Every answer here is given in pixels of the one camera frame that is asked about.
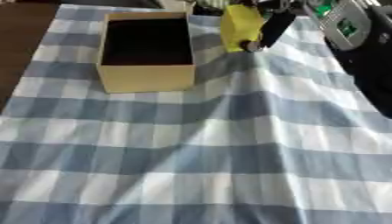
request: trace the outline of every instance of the cardboard box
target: cardboard box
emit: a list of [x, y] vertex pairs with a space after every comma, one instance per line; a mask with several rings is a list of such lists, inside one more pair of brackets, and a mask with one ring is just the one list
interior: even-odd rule
[[186, 13], [106, 15], [96, 67], [108, 93], [189, 88], [195, 65]]

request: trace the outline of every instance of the dark table surface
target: dark table surface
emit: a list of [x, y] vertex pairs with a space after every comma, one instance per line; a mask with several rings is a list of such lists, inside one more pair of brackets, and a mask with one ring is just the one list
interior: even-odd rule
[[49, 3], [0, 5], [0, 110], [30, 63], [58, 7]]

